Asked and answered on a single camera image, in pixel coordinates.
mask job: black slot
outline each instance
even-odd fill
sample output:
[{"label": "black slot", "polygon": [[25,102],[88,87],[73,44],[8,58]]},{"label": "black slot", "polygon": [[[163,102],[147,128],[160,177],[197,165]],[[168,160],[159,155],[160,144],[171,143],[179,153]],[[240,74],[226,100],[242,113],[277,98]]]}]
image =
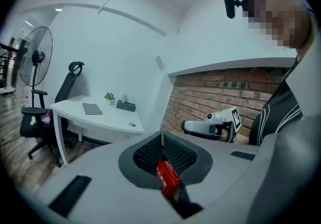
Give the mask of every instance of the black slot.
[{"label": "black slot", "polygon": [[62,217],[67,217],[90,181],[90,177],[78,175],[49,205],[49,208]]},{"label": "black slot", "polygon": [[246,159],[246,160],[250,160],[253,161],[255,154],[249,154],[249,153],[244,153],[244,152],[240,152],[240,151],[234,151],[231,153],[231,155],[242,158],[242,159]]}]

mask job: chair armrest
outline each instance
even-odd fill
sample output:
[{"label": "chair armrest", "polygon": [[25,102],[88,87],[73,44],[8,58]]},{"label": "chair armrest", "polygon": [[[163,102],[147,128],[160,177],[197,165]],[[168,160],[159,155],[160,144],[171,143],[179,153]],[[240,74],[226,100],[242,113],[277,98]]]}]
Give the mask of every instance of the chair armrest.
[{"label": "chair armrest", "polygon": [[23,107],[21,109],[22,114],[32,115],[32,116],[44,116],[47,114],[47,110],[43,108],[32,108],[32,107]]},{"label": "chair armrest", "polygon": [[41,91],[41,90],[35,90],[35,89],[32,89],[31,90],[31,93],[37,93],[37,94],[41,94],[41,95],[48,95],[47,92],[44,92],[44,91]]}]

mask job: laptop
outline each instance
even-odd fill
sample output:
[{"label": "laptop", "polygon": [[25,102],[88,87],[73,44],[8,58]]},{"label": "laptop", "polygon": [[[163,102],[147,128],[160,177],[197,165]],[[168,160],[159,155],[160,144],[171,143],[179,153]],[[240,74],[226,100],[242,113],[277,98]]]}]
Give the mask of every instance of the laptop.
[{"label": "laptop", "polygon": [[82,103],[86,114],[102,114],[100,108],[94,103]]}]

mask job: brick wall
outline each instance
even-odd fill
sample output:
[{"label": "brick wall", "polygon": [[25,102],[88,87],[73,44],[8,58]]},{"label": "brick wall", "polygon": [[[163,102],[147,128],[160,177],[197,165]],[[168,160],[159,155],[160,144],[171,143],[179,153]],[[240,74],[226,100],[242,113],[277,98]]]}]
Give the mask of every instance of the brick wall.
[{"label": "brick wall", "polygon": [[181,121],[201,121],[208,113],[237,106],[249,136],[253,121],[281,83],[287,68],[213,70],[178,76],[160,126],[181,130]]}]

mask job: curved desk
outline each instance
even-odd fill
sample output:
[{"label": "curved desk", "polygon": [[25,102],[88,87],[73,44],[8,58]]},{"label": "curved desk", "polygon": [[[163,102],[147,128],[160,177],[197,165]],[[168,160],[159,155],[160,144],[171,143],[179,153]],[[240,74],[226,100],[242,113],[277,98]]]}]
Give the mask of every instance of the curved desk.
[{"label": "curved desk", "polygon": [[[82,103],[95,103],[103,112],[102,115],[87,115]],[[131,112],[109,105],[106,99],[95,99],[89,96],[80,95],[50,105],[54,114],[55,133],[59,151],[65,165],[69,164],[66,149],[63,141],[61,118],[71,120],[79,126],[79,141],[82,141],[83,128],[86,129],[107,129],[123,132],[125,137],[129,135],[140,135],[144,129],[140,123],[137,112]]]}]

